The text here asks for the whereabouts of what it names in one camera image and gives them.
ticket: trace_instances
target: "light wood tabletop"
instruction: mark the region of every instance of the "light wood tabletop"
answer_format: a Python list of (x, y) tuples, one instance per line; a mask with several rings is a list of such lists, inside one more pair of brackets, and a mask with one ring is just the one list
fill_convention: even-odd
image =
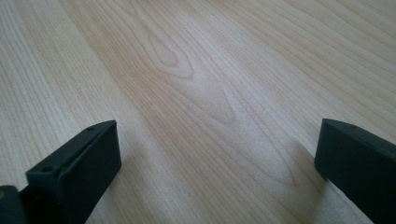
[(323, 118), (396, 143), (391, 0), (0, 1), (0, 184), (95, 123), (87, 223), (371, 223), (316, 171)]

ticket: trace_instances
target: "black plastic object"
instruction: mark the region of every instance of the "black plastic object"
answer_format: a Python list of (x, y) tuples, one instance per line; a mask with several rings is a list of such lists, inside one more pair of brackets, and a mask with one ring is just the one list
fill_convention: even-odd
[(315, 166), (374, 223), (396, 223), (396, 146), (357, 126), (324, 119)]
[(30, 169), (20, 193), (0, 187), (0, 223), (84, 223), (120, 167), (116, 121), (93, 125)]

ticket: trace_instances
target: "wooden surface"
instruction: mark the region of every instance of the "wooden surface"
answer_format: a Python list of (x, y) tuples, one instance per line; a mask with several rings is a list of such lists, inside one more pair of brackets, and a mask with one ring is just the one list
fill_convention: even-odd
[(0, 1), (0, 183), (116, 119), (88, 223), (370, 223), (313, 166), (321, 119), (396, 143), (391, 0)]

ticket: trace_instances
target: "wood grain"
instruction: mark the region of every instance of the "wood grain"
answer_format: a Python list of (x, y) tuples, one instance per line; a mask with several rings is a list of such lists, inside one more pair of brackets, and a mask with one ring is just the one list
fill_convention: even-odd
[(394, 1), (6, 0), (0, 183), (116, 119), (88, 223), (370, 223), (313, 166), (321, 119), (396, 143)]

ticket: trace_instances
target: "wooden table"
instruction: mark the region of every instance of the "wooden table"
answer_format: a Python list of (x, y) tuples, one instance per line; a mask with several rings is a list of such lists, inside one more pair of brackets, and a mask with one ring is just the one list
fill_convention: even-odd
[(118, 122), (88, 223), (370, 223), (313, 158), (323, 118), (396, 142), (394, 1), (0, 3), (0, 183)]

